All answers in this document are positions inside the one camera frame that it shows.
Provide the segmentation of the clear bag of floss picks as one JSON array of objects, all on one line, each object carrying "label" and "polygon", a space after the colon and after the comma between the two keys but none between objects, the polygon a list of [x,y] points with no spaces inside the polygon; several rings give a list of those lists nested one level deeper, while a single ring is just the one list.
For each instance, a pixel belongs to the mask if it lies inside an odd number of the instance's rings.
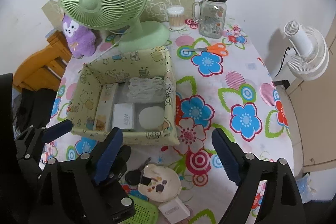
[{"label": "clear bag of floss picks", "polygon": [[130,103],[160,103],[164,101],[165,84],[162,77],[133,77],[125,84],[125,95]]}]

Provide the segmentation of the white Mingyi charger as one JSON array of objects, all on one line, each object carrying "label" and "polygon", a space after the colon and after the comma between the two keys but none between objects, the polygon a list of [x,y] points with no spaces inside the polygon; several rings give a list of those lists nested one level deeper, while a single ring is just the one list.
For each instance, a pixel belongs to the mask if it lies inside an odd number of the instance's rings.
[{"label": "white Mingyi charger", "polygon": [[191,215],[190,210],[179,199],[179,197],[175,197],[170,201],[161,203],[158,208],[168,223],[172,224],[184,221]]}]

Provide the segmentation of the white 45W charger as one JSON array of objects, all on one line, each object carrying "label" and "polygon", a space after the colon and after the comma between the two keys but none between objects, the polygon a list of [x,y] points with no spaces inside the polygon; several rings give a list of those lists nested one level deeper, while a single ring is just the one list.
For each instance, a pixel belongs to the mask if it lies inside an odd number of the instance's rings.
[{"label": "white 45W charger", "polygon": [[117,103],[113,106],[112,127],[123,131],[135,130],[135,107],[133,103]]}]

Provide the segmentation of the orange scissors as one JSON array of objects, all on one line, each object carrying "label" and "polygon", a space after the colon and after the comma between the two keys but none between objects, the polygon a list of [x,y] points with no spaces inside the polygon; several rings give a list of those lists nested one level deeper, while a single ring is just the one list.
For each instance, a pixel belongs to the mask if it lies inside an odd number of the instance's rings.
[{"label": "orange scissors", "polygon": [[185,52],[209,52],[212,54],[216,54],[218,56],[228,56],[228,51],[226,50],[226,45],[222,43],[216,43],[214,45],[210,45],[203,48],[194,48],[184,50]]}]

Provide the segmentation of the floral tablecloth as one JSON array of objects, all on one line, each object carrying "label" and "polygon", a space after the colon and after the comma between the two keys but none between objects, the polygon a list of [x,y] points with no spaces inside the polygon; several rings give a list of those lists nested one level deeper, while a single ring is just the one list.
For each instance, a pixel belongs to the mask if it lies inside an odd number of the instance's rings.
[{"label": "floral tablecloth", "polygon": [[[231,141],[240,145],[244,152],[253,153],[257,159],[277,161],[285,158],[293,169],[293,149],[288,121],[280,96],[272,83],[266,66],[242,28],[227,19],[224,35],[220,39],[201,36],[193,20],[186,20],[183,30],[171,31],[167,41],[174,73],[175,91],[166,89],[166,101],[176,106],[175,122],[165,123],[167,129],[176,129],[179,145],[167,145],[159,132],[145,132],[145,143],[138,144],[130,139],[135,132],[124,136],[124,143],[131,146],[131,156],[127,161],[128,170],[138,168],[151,157],[150,163],[163,165],[174,170],[181,181],[180,200],[190,211],[190,215],[177,223],[219,223],[230,204],[236,185],[225,173],[221,161],[213,147],[211,135],[220,128]],[[137,77],[149,78],[154,67],[163,64],[161,48],[153,48],[141,61],[140,52],[121,54],[112,45],[120,36],[102,35],[93,56],[75,59],[66,67],[54,101],[51,119],[52,126],[66,119],[67,114],[78,110],[89,111],[94,102],[91,90],[80,92],[82,99],[75,106],[74,92],[77,82],[92,84],[91,72],[81,73],[93,67],[97,61],[104,65],[104,77],[112,80],[128,80],[131,72],[124,64],[132,60],[137,69]],[[201,48],[211,44],[223,43],[228,56],[217,57],[212,53],[201,52],[183,55],[185,48]],[[40,167],[55,157],[58,161],[74,160],[84,152],[91,152],[97,144],[86,132],[84,136],[68,133],[46,144]]]}]

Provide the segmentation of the green panda speaker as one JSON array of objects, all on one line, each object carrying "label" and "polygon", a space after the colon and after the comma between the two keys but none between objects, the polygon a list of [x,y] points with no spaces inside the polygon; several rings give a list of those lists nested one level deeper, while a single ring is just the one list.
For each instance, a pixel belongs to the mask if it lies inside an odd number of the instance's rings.
[{"label": "green panda speaker", "polygon": [[141,198],[129,197],[134,202],[135,215],[123,221],[126,224],[156,224],[159,217],[159,209],[152,203]]}]

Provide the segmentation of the glass mason jar mug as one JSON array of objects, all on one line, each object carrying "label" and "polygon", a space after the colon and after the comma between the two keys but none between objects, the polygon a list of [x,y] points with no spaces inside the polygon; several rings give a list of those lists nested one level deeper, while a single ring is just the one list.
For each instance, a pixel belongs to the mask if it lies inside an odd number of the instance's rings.
[{"label": "glass mason jar mug", "polygon": [[201,0],[192,5],[191,16],[198,23],[202,36],[219,39],[222,37],[227,13],[227,0]]}]

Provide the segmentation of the white power strip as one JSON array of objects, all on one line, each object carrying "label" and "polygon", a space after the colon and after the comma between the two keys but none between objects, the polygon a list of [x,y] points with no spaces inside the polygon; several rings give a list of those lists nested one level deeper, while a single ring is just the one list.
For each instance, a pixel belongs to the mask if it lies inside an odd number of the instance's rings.
[{"label": "white power strip", "polygon": [[94,118],[94,130],[110,132],[112,128],[113,105],[116,99],[118,83],[107,84],[102,87],[96,116]]}]

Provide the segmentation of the white oval pebble case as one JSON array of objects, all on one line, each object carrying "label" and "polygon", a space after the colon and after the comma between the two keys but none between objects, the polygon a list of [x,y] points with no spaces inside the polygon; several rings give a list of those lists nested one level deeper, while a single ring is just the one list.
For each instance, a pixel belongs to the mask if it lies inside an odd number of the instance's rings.
[{"label": "white oval pebble case", "polygon": [[146,107],[139,113],[139,124],[148,131],[161,131],[164,114],[164,109],[161,106]]}]

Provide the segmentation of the white standing fan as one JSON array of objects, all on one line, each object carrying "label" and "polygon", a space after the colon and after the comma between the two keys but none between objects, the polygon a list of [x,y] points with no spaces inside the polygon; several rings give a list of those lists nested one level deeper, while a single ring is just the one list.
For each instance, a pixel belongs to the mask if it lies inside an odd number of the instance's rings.
[{"label": "white standing fan", "polygon": [[292,75],[303,81],[321,77],[329,64],[329,49],[323,35],[296,20],[284,26],[284,34],[291,46],[286,48],[280,67],[287,65]]}]

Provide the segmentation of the purple plush toy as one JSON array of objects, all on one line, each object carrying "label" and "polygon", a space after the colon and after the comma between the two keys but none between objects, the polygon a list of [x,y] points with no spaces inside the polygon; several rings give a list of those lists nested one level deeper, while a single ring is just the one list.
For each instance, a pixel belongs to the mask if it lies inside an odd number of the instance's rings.
[{"label": "purple plush toy", "polygon": [[96,36],[89,28],[78,24],[67,14],[63,17],[62,28],[74,58],[88,57],[95,53]]}]

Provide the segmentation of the wooden chair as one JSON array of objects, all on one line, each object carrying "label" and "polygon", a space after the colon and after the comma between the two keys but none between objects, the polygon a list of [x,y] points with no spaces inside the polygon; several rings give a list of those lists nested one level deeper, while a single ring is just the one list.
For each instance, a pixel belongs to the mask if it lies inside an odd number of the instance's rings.
[{"label": "wooden chair", "polygon": [[58,91],[72,53],[60,31],[52,32],[47,42],[45,48],[29,56],[18,67],[13,78],[13,87],[17,91],[42,88]]}]

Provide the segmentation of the cotton swab container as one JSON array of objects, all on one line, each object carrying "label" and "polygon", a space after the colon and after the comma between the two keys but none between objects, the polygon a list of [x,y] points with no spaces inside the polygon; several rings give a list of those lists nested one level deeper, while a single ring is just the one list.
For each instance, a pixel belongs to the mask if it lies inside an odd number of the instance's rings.
[{"label": "cotton swab container", "polygon": [[170,6],[166,10],[171,30],[182,30],[185,27],[185,8]]}]

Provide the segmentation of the black key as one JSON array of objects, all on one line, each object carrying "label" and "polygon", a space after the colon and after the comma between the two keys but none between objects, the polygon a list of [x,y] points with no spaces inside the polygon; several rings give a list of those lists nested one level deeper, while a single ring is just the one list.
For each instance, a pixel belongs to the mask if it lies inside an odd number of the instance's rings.
[{"label": "black key", "polygon": [[147,160],[140,165],[137,169],[130,170],[125,174],[125,181],[131,185],[136,186],[140,183],[141,180],[141,174],[143,169],[150,163],[151,157],[147,158]]}]

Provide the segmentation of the round cream compact case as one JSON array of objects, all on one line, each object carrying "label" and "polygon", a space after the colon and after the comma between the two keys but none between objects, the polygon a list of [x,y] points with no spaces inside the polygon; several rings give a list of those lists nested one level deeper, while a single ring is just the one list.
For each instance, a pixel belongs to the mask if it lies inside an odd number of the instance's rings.
[{"label": "round cream compact case", "polygon": [[143,169],[138,191],[155,202],[168,202],[178,196],[182,190],[178,174],[166,167],[148,164]]}]

